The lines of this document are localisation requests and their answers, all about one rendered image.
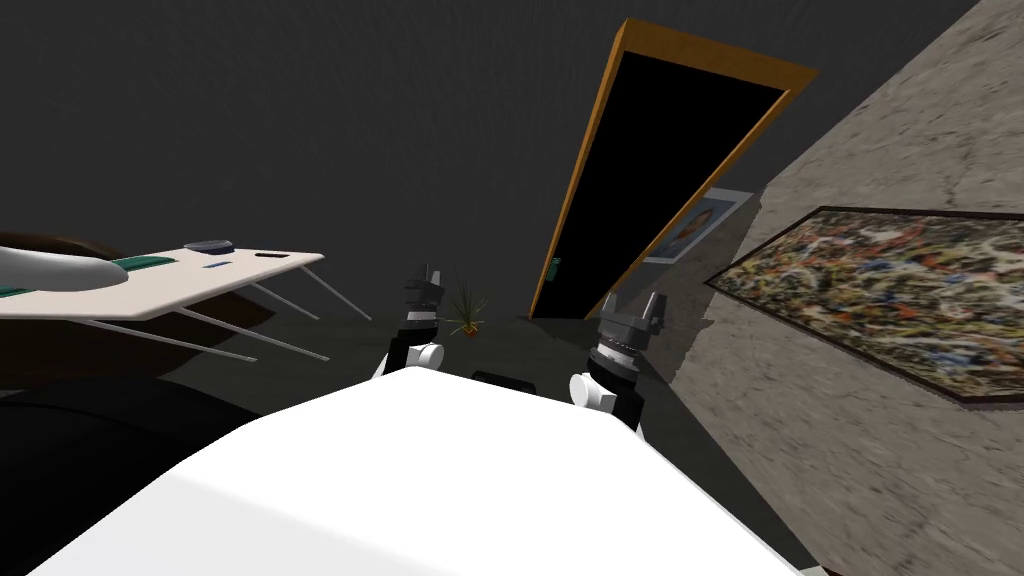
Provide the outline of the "white table with thin legs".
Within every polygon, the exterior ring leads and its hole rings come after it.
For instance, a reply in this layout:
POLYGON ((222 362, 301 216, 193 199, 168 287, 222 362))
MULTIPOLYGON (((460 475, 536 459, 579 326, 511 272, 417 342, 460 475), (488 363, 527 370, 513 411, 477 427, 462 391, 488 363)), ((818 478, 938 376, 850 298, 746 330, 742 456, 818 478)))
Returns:
POLYGON ((128 272, 116 282, 114 261, 0 249, 0 285, 20 289, 0 298, 0 319, 60 320, 146 338, 128 328, 168 313, 200 320, 260 341, 265 335, 193 311, 205 301, 322 260, 318 253, 240 249, 217 257, 187 248, 161 253, 165 264, 128 272))

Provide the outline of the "colourful abstract painting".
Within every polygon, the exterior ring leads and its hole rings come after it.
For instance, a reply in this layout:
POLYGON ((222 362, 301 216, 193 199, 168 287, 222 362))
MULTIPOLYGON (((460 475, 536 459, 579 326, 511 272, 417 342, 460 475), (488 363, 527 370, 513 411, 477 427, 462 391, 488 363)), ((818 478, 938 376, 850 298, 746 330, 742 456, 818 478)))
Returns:
POLYGON ((821 206, 708 285, 957 404, 1024 409, 1024 214, 821 206))

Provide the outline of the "framed portrait picture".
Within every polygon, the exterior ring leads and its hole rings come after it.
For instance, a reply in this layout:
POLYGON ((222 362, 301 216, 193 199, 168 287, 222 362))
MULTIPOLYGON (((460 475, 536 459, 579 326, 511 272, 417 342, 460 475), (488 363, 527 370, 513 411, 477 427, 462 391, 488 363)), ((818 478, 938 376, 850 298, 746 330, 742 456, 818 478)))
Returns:
POLYGON ((752 193, 710 189, 692 210, 674 224, 668 236, 644 259, 650 264, 674 264, 749 199, 752 193))

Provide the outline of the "small potted plant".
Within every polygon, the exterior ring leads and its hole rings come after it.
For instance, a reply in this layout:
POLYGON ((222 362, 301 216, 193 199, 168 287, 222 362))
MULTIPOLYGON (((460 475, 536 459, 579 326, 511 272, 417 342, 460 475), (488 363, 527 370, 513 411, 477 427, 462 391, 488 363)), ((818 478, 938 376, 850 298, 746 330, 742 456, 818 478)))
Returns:
POLYGON ((452 335, 462 332, 468 337, 475 337, 479 333, 480 326, 484 321, 479 318, 480 313, 487 304, 484 298, 477 298, 469 286, 468 279, 457 274, 453 291, 447 296, 451 316, 445 322, 451 323, 454 329, 452 335))

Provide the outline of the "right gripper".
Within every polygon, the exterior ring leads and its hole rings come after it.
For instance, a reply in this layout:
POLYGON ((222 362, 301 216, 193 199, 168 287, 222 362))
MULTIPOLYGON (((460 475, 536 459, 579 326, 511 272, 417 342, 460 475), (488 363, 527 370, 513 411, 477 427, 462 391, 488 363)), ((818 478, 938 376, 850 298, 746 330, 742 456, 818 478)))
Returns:
POLYGON ((629 348, 646 348, 663 326, 667 295, 652 292, 645 306, 645 317, 617 313, 617 294, 609 292, 601 306, 598 327, 601 337, 629 348))

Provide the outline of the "black door with orange frame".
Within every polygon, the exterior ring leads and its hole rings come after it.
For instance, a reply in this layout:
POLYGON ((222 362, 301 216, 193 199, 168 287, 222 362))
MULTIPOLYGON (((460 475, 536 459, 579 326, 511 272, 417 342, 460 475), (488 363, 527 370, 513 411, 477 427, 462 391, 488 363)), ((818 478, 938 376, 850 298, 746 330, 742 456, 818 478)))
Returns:
POLYGON ((798 64, 627 19, 530 317, 590 317, 815 76, 798 64))

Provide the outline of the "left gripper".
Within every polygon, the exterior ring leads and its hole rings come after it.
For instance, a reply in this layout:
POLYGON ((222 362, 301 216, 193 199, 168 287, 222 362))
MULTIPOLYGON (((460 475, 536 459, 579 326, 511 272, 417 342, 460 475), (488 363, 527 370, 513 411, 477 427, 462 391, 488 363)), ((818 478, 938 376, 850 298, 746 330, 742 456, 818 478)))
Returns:
POLYGON ((434 270, 429 281, 429 264, 422 266, 420 278, 406 282, 406 304, 410 313, 435 313, 443 300, 445 288, 441 286, 441 273, 434 270))

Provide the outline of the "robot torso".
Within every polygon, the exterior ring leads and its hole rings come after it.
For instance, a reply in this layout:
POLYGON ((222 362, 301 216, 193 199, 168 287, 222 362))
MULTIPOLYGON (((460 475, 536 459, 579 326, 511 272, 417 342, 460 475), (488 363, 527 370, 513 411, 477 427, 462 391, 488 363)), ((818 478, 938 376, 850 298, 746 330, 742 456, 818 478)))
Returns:
POLYGON ((29 576, 802 576, 615 416, 407 368, 263 416, 29 576))

